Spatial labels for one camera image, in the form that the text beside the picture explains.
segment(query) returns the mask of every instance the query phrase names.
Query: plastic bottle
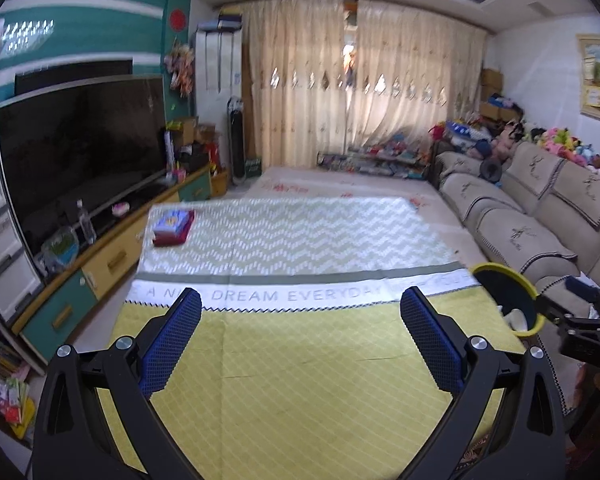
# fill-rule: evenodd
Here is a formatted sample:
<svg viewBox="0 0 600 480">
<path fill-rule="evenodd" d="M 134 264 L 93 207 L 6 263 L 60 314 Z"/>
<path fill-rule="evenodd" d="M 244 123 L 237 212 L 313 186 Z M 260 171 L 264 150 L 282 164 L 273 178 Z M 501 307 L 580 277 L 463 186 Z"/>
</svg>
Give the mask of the plastic bottle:
<svg viewBox="0 0 600 480">
<path fill-rule="evenodd" d="M 84 239 L 89 245 L 93 245 L 96 241 L 96 230 L 93 228 L 89 213 L 82 205 L 82 200 L 78 200 L 78 222 L 80 222 Z"/>
</svg>

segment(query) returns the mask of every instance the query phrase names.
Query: metal screw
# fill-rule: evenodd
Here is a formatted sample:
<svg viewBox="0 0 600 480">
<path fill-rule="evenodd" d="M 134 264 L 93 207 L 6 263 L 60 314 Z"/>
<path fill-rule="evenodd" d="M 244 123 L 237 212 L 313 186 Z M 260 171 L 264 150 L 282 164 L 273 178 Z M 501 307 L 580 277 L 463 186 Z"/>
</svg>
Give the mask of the metal screw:
<svg viewBox="0 0 600 480">
<path fill-rule="evenodd" d="M 485 338 L 476 336 L 471 338 L 471 346 L 476 350 L 484 350 L 487 348 L 487 341 Z"/>
<path fill-rule="evenodd" d="M 544 352 L 537 346 L 532 346 L 529 352 L 531 353 L 531 357 L 535 357 L 536 359 L 542 359 L 544 357 Z"/>
<path fill-rule="evenodd" d="M 71 353 L 71 347 L 69 345 L 62 345 L 56 354 L 58 357 L 67 357 Z"/>
<path fill-rule="evenodd" d="M 116 341 L 116 348 L 118 350 L 126 350 L 133 344 L 133 342 L 133 339 L 125 335 Z"/>
</svg>

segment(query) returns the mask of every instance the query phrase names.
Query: beige curtain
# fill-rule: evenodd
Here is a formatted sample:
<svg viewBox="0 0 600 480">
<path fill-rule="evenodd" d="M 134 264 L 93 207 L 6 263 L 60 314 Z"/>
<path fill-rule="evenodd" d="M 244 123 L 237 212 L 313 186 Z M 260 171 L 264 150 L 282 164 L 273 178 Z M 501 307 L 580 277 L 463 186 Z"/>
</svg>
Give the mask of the beige curtain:
<svg viewBox="0 0 600 480">
<path fill-rule="evenodd" d="M 360 0 L 347 142 L 402 131 L 408 143 L 428 144 L 433 124 L 473 109 L 486 37 L 433 12 Z"/>
<path fill-rule="evenodd" d="M 318 151 L 342 152 L 342 0 L 249 2 L 243 17 L 254 136 L 263 166 L 309 168 Z"/>
</svg>

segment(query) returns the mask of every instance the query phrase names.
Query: beige sofa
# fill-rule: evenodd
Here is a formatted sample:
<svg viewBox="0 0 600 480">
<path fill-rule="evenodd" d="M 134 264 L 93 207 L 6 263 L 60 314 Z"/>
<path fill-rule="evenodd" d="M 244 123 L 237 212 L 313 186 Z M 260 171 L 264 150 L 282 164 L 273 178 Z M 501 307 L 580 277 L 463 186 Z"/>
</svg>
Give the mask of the beige sofa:
<svg viewBox="0 0 600 480">
<path fill-rule="evenodd" d="M 442 153 L 436 163 L 440 194 L 485 255 L 586 316 L 589 305 L 564 279 L 582 271 L 600 285 L 600 177 L 529 142 L 516 147 L 499 187 L 465 155 Z"/>
</svg>

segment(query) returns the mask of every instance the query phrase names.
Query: tv cabinet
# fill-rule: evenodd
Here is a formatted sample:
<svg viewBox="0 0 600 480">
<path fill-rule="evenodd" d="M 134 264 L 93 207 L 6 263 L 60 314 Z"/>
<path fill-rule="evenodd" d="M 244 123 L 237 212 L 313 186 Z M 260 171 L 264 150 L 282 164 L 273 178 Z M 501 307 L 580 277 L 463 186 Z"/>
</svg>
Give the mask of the tv cabinet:
<svg viewBox="0 0 600 480">
<path fill-rule="evenodd" d="M 48 283 L 19 315 L 12 331 L 47 363 L 60 345 L 75 338 L 81 322 L 138 262 L 151 206 L 210 196 L 209 166 L 205 166 L 129 214 Z"/>
</svg>

